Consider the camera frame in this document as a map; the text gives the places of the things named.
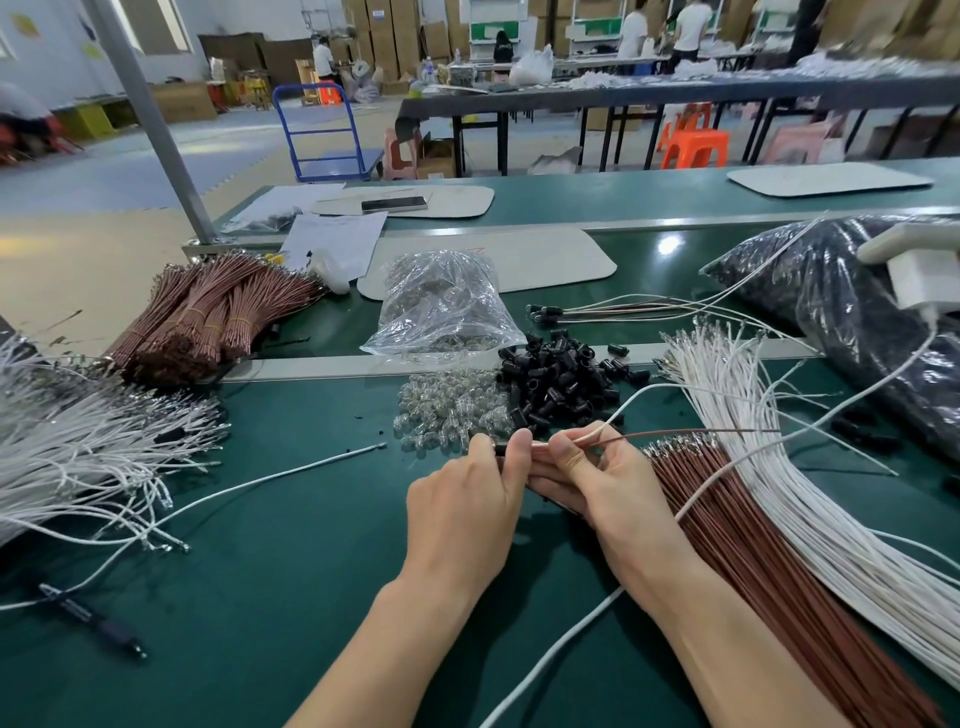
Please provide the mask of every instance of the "bundle of brown wires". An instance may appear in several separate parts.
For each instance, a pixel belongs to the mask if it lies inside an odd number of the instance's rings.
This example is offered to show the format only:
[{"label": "bundle of brown wires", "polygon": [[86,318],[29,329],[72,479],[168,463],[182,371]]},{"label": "bundle of brown wires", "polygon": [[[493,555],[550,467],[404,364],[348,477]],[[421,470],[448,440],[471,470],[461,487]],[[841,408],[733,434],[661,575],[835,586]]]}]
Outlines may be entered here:
[{"label": "bundle of brown wires", "polygon": [[285,270],[273,263],[251,276],[230,294],[230,315],[224,329],[224,354],[236,360],[250,354],[253,339],[270,322],[305,308],[325,289],[304,273]]},{"label": "bundle of brown wires", "polygon": [[150,302],[139,316],[107,349],[113,365],[125,369],[136,350],[177,310],[199,272],[195,265],[167,265],[154,279]]},{"label": "bundle of brown wires", "polygon": [[249,355],[267,325],[325,291],[319,279],[246,253],[168,266],[146,310],[108,353],[141,384],[196,383]]},{"label": "bundle of brown wires", "polygon": [[[662,441],[644,452],[674,512],[730,463],[711,435]],[[936,704],[813,577],[736,471],[700,496],[681,527],[853,725],[943,725]]]}]

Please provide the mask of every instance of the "paper document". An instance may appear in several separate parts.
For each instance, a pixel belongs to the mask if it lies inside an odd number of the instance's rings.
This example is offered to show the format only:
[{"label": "paper document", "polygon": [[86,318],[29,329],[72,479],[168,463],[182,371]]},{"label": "paper document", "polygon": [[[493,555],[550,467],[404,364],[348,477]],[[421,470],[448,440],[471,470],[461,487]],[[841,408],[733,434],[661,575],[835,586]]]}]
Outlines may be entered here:
[{"label": "paper document", "polygon": [[294,207],[307,212],[320,200],[332,200],[344,188],[344,182],[330,184],[282,184],[260,195],[245,209],[240,210],[230,225],[266,220]]},{"label": "paper document", "polygon": [[322,251],[343,271],[346,280],[362,278],[385,222],[386,212],[344,217],[299,215],[280,248],[283,266],[292,271],[305,270],[309,254]]}]

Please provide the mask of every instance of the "forearm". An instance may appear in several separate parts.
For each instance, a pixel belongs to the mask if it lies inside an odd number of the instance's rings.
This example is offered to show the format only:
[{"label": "forearm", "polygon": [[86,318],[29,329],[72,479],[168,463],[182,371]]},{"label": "forearm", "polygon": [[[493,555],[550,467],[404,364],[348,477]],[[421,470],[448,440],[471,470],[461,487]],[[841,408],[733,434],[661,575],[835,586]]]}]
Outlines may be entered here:
[{"label": "forearm", "polygon": [[287,728],[410,725],[472,606],[402,576],[391,582]]},{"label": "forearm", "polygon": [[714,728],[849,726],[750,606],[699,557],[663,576],[649,612]]}]

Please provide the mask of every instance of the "smartphone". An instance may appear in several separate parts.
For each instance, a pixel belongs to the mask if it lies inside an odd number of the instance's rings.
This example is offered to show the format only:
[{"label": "smartphone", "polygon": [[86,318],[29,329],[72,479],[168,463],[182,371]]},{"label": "smartphone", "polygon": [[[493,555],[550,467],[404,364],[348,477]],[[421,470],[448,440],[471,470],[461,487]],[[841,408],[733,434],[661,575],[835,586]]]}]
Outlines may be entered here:
[{"label": "smartphone", "polygon": [[368,212],[406,212],[411,209],[426,209],[426,200],[422,197],[391,197],[383,200],[364,200],[360,210]]}]

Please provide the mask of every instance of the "wire bundle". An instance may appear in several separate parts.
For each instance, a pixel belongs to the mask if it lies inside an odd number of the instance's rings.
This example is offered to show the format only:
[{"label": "wire bundle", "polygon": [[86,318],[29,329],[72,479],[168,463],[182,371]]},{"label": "wire bundle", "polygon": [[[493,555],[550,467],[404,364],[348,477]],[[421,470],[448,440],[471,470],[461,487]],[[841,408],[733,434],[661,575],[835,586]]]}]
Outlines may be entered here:
[{"label": "wire bundle", "polygon": [[177,310],[199,270],[192,265],[164,267],[163,273],[154,279],[150,303],[107,349],[106,356],[116,366],[123,369],[130,364],[136,350]]},{"label": "wire bundle", "polygon": [[253,339],[270,322],[315,302],[324,291],[317,279],[276,265],[251,276],[230,292],[224,353],[236,360],[250,354]]},{"label": "wire bundle", "polygon": [[[731,462],[713,434],[663,441],[644,452],[674,512]],[[681,527],[853,725],[942,724],[936,704],[814,579],[736,470],[694,503]]]},{"label": "wire bundle", "polygon": [[268,324],[325,291],[317,278],[242,252],[167,266],[108,357],[126,378],[147,386],[196,383],[249,355]]},{"label": "wire bundle", "polygon": [[[933,329],[892,376],[923,355],[935,333]],[[733,334],[700,325],[667,342],[670,350],[661,370],[685,385],[704,424],[752,430],[717,437],[757,504],[810,571],[855,612],[960,689],[960,591],[952,586],[960,581],[882,542],[790,462],[783,442],[799,432],[782,437],[768,432],[779,428],[775,392],[789,373],[771,381],[759,358],[759,338],[744,339],[742,329]],[[882,383],[834,407],[818,423]],[[716,477],[708,478],[697,493]]]},{"label": "wire bundle", "polygon": [[[100,361],[51,363],[18,336],[0,344],[0,544],[33,529],[75,544],[147,546],[157,508],[172,505],[166,473],[205,470],[194,458],[224,436],[214,400],[161,396],[125,383]],[[42,525],[82,516],[79,538]]]}]

